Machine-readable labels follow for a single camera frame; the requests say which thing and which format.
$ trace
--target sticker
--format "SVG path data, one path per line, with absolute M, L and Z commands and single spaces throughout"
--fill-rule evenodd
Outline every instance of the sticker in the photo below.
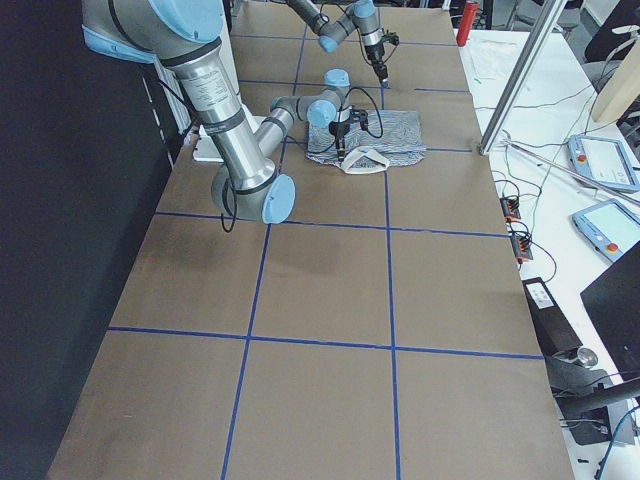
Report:
M 182 86 L 187 91 L 193 106 L 199 112 L 215 108 L 231 95 L 227 83 L 224 81 L 222 70 L 218 68 L 214 68 L 201 77 L 182 80 Z
M 533 298 L 533 301 L 536 302 L 540 310 L 555 305 L 541 283 L 529 283 L 527 284 L 527 290 L 529 290 L 531 298 Z

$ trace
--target blue cable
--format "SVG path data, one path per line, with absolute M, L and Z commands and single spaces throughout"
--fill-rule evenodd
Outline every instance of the blue cable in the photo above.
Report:
M 600 461 L 600 470 L 596 472 L 596 476 L 594 477 L 596 480 L 600 480 L 602 478 L 602 472 L 604 471 L 604 466 L 607 464 L 607 459 L 609 458 L 609 454 L 611 453 L 611 449 L 613 448 L 613 444 L 616 441 L 616 436 L 618 435 L 618 432 L 620 431 L 622 424 L 624 423 L 624 421 L 628 416 L 630 416 L 633 412 L 635 412 L 639 408 L 640 408 L 640 405 L 638 405 L 637 407 L 633 407 L 631 410 L 629 410 L 627 413 L 625 413 L 622 416 L 622 418 L 618 422 L 618 425 L 616 425 L 616 429 L 613 431 L 613 435 L 611 436 L 611 441 L 609 442 L 607 451 L 604 454 L 604 457 L 602 457 L 602 461 Z

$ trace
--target metal frame bar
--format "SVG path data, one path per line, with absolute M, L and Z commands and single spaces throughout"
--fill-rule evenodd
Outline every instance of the metal frame bar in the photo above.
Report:
M 529 73 L 531 73 L 531 68 L 540 55 L 549 34 L 553 31 L 553 27 L 566 4 L 567 0 L 546 0 L 546 2 L 544 2 L 542 12 L 533 26 L 533 30 L 522 49 L 516 66 L 513 68 L 513 73 L 511 73 L 511 77 L 509 77 L 507 81 L 507 86 L 500 97 L 496 110 L 482 137 L 479 146 L 482 155 L 487 155 L 493 147 L 498 134 L 502 130 L 502 126 L 509 116 L 509 113 L 511 113 L 511 109 L 529 77 Z

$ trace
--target striped cloth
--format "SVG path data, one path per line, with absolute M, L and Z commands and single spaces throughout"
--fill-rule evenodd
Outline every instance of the striped cloth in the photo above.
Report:
M 374 135 L 380 134 L 378 117 L 375 110 L 368 110 L 369 130 Z M 405 167 L 418 163 L 424 157 L 427 146 L 422 143 L 420 132 L 420 115 L 416 111 L 380 110 L 384 134 L 382 138 L 373 138 L 367 132 L 360 130 L 357 124 L 352 125 L 351 131 L 345 136 L 346 154 L 360 146 L 375 148 L 381 155 L 389 159 L 392 167 Z M 318 128 L 309 125 L 309 141 L 307 146 L 307 158 L 317 163 L 329 164 L 339 167 L 338 153 L 333 145 L 333 135 L 326 128 Z M 371 168 L 373 162 L 363 158 L 354 165 L 358 168 Z

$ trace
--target white desk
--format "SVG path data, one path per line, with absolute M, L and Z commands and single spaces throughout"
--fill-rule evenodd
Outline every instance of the white desk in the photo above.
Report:
M 482 107 L 496 106 L 527 35 L 525 32 L 473 30 L 467 46 L 460 49 L 482 131 L 493 113 L 493 110 Z M 587 85 L 587 77 L 569 46 L 560 34 L 553 34 L 534 66 L 525 91 L 516 105 L 554 103 L 577 93 Z M 576 97 L 555 106 L 516 108 L 507 120 L 505 130 L 511 134 L 513 140 L 532 145 L 562 143 L 568 135 L 584 132 L 589 108 L 594 99 L 593 89 L 587 88 Z M 601 125 L 593 121 L 589 122 L 589 130 L 599 126 Z M 602 128 L 593 135 L 623 140 L 615 125 Z M 531 150 L 548 159 L 555 156 L 557 163 L 562 166 L 569 165 L 566 147 L 548 146 Z M 514 175 L 540 185 L 549 167 L 540 165 L 540 162 L 536 163 L 512 149 L 507 153 L 508 166 Z M 637 163 L 633 153 L 630 150 L 628 153 Z M 492 169 L 507 174 L 508 179 L 519 185 L 522 193 L 537 193 L 536 188 L 518 182 L 508 175 L 504 148 L 494 148 L 490 154 L 490 161 Z M 499 173 L 494 173 L 494 176 L 496 180 L 504 178 Z M 502 191 L 503 186 L 504 183 L 497 184 L 498 190 Z M 513 192 L 512 188 L 507 187 L 508 194 Z M 580 235 L 569 218 L 572 213 L 608 198 L 610 197 L 607 194 L 594 194 L 594 190 L 581 187 L 565 173 L 553 169 L 543 186 L 535 215 L 536 221 L 533 219 L 534 197 L 521 199 L 520 212 L 523 222 L 530 228 L 535 223 L 536 243 L 549 250 L 557 261 L 557 274 L 548 283 L 551 293 L 584 345 L 598 354 L 600 362 L 597 368 L 616 372 L 617 369 L 593 328 L 580 299 L 580 292 L 598 277 L 609 263 Z M 623 203 L 634 213 L 640 213 L 638 209 L 624 201 Z M 553 264 L 545 253 L 536 247 L 533 248 L 534 261 L 522 266 L 521 277 L 527 279 L 540 276 L 547 279 L 553 271 Z M 619 383 L 620 379 L 614 377 L 613 382 Z M 605 452 L 606 444 L 581 447 L 573 442 L 568 431 L 565 432 L 565 439 L 576 479 L 592 479 L 597 462 Z M 587 459 L 589 463 L 578 463 L 577 458 Z M 616 447 L 609 458 L 603 478 L 640 479 L 640 446 Z

